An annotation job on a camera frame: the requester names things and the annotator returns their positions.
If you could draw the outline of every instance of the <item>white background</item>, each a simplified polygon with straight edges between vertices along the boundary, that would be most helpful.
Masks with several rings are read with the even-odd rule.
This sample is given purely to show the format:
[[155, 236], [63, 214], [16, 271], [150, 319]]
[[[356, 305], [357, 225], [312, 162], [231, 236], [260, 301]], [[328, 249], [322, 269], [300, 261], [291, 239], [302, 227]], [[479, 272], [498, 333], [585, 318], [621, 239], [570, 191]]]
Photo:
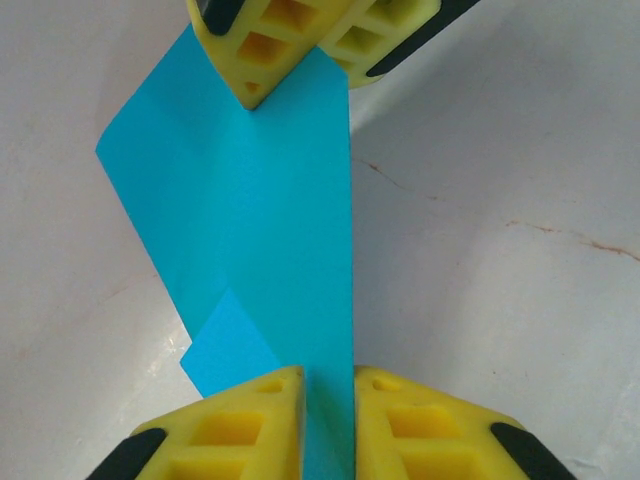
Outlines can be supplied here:
[[[197, 394], [93, 150], [180, 0], [0, 2], [0, 475], [83, 478]], [[352, 95], [358, 362], [640, 471], [640, 3], [482, 0]]]

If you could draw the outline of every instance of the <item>blue cloth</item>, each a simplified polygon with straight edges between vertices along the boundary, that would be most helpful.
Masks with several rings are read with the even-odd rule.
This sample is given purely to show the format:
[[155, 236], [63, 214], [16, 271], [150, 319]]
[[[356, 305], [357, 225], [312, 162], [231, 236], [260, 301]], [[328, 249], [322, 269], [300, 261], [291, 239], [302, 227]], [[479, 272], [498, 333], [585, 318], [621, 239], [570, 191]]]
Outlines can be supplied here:
[[[230, 358], [235, 368], [220, 381], [202, 371], [217, 368], [216, 355], [232, 354], [223, 344], [238, 339], [234, 319], [253, 322], [282, 365], [306, 369], [305, 478], [353, 478], [344, 73], [313, 50], [248, 112], [189, 28], [106, 129], [97, 153], [194, 348], [220, 349], [185, 362], [197, 388], [217, 391], [270, 368], [263, 352], [255, 366]], [[224, 303], [216, 310], [229, 289], [242, 315]], [[209, 338], [205, 322], [225, 315], [226, 330], [216, 338], [211, 327]]]

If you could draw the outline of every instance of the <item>crack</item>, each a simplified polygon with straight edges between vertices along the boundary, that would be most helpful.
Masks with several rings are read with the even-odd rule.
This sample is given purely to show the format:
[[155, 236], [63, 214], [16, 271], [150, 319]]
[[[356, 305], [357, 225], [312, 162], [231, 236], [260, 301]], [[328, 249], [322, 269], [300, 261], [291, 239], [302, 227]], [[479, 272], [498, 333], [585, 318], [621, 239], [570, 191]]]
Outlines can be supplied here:
[[116, 295], [118, 295], [119, 293], [124, 292], [125, 290], [129, 290], [131, 287], [134, 287], [136, 285], [138, 285], [141, 282], [147, 281], [147, 280], [152, 280], [154, 278], [158, 278], [158, 273], [154, 272], [153, 274], [141, 274], [141, 275], [134, 275], [132, 277], [129, 278], [125, 278], [124, 280], [118, 282], [118, 284], [115, 286], [115, 288], [109, 293], [109, 295], [107, 296], [107, 298], [100, 300], [96, 306], [100, 306], [105, 302], [108, 302], [109, 300], [111, 300], [113, 297], [115, 297]]
[[615, 253], [616, 255], [622, 256], [622, 257], [629, 257], [632, 260], [635, 260], [636, 262], [640, 262], [640, 255], [638, 255], [637, 253], [633, 253], [630, 250], [627, 250], [626, 248], [622, 248], [622, 247], [616, 247], [614, 245], [606, 245], [604, 243], [600, 243], [596, 240], [593, 240], [589, 237], [587, 237], [584, 233], [580, 233], [580, 232], [565, 232], [564, 230], [560, 230], [557, 228], [551, 228], [551, 227], [541, 227], [539, 225], [534, 225], [532, 223], [527, 223], [527, 222], [521, 222], [519, 220], [511, 220], [509, 222], [507, 222], [507, 224], [505, 225], [506, 227], [513, 227], [515, 225], [522, 225], [525, 227], [530, 227], [530, 228], [535, 228], [536, 230], [540, 230], [543, 233], [569, 233], [570, 235], [573, 235], [574, 237], [578, 237], [579, 240], [579, 244], [580, 245], [584, 245], [586, 247], [590, 247], [590, 248], [594, 248], [596, 250], [601, 250], [603, 252], [609, 252], [609, 253]]
[[403, 185], [400, 185], [398, 182], [396, 182], [393, 178], [391, 178], [389, 175], [387, 175], [386, 173], [384, 173], [382, 170], [380, 170], [380, 167], [378, 167], [377, 165], [373, 164], [373, 163], [369, 163], [365, 160], [362, 160], [361, 158], [355, 158], [354, 159], [356, 162], [362, 163], [363, 165], [366, 165], [367, 167], [369, 167], [371, 170], [373, 170], [374, 172], [376, 172], [378, 175], [382, 176], [384, 179], [386, 179], [388, 182], [391, 182], [393, 185], [395, 185], [396, 187], [398, 187], [400, 190], [404, 190], [405, 192], [413, 192], [413, 190], [411, 188], [405, 187]]
[[596, 242], [595, 240], [591, 240], [589, 238], [587, 241], [580, 242], [582, 245], [586, 245], [587, 247], [595, 248], [596, 250], [602, 250], [605, 252], [615, 253], [616, 255], [621, 255], [623, 257], [629, 257], [635, 260], [636, 262], [640, 262], [640, 255], [637, 255], [633, 252], [630, 252], [626, 248], [622, 247], [613, 247], [611, 245], [604, 245], [600, 242]]
[[514, 225], [524, 225], [525, 227], [535, 228], [536, 230], [540, 230], [543, 233], [564, 233], [562, 230], [558, 230], [557, 228], [551, 227], [541, 227], [540, 225], [534, 225], [533, 223], [521, 222], [519, 220], [511, 220], [508, 222], [505, 227], [513, 227]]

